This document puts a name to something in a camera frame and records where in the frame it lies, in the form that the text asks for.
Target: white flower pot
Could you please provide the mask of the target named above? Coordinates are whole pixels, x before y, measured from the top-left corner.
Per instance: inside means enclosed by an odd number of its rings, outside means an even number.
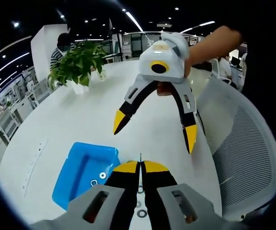
[[[69,81],[70,86],[73,88],[75,94],[83,94],[89,91],[89,87],[81,84],[76,84],[74,81]]]

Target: gray gripper housing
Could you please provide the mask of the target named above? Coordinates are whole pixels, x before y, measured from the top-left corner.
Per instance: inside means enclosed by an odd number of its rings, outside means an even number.
[[[229,222],[218,216],[212,203],[186,184],[157,189],[170,223],[171,230],[245,230],[239,222]],[[124,192],[122,188],[96,185],[69,203],[65,214],[54,220],[42,220],[31,225],[33,230],[109,230],[116,206]],[[84,220],[88,208],[105,194],[106,199],[94,223]],[[184,216],[195,221],[186,223]]]

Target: gray chair back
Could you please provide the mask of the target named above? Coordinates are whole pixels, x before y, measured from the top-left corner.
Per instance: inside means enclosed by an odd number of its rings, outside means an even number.
[[[276,193],[276,141],[240,92],[211,78],[197,100],[220,183],[222,213],[239,220]]]
[[[44,79],[40,81],[38,84],[34,85],[32,87],[32,92],[37,105],[39,105],[51,93],[50,89],[47,87],[47,80]]]

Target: striped shirt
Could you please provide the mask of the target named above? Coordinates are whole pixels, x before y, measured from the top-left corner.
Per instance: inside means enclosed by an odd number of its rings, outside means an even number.
[[[76,45],[74,43],[71,43],[70,49],[75,49]],[[54,50],[52,56],[51,56],[51,63],[50,63],[50,69],[52,69],[53,65],[55,65],[58,61],[60,61],[63,58],[62,52],[56,47]]]

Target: blue plastic tray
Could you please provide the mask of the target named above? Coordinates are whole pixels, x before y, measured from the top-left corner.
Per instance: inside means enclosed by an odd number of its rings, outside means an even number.
[[[71,200],[95,184],[105,184],[119,164],[116,148],[74,143],[55,184],[53,201],[67,210]]]

